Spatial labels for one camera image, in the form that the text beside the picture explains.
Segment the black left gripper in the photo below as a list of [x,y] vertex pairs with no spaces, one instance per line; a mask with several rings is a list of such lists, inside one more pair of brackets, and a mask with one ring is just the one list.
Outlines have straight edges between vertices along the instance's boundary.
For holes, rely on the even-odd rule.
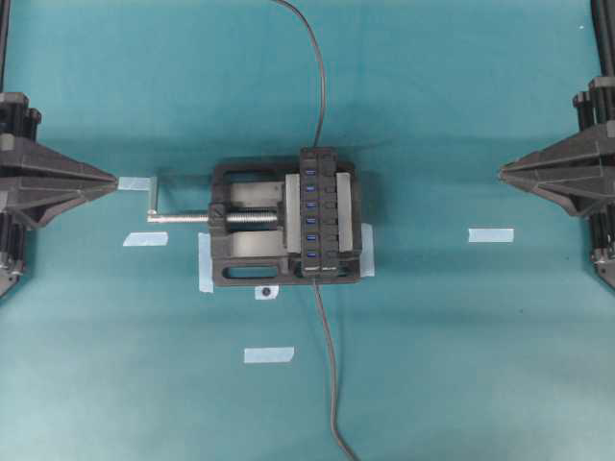
[[[1,93],[1,298],[23,275],[28,228],[43,228],[117,189],[114,175],[35,142],[41,113],[29,105],[24,93]],[[23,176],[82,181],[20,181]]]

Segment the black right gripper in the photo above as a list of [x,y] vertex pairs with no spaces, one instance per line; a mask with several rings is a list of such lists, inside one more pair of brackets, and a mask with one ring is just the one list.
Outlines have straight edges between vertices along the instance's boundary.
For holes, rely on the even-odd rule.
[[500,169],[499,179],[553,202],[573,217],[588,217],[590,260],[597,276],[614,288],[614,179],[538,180],[529,172],[614,164],[614,77],[594,78],[573,98],[579,133],[531,152]]

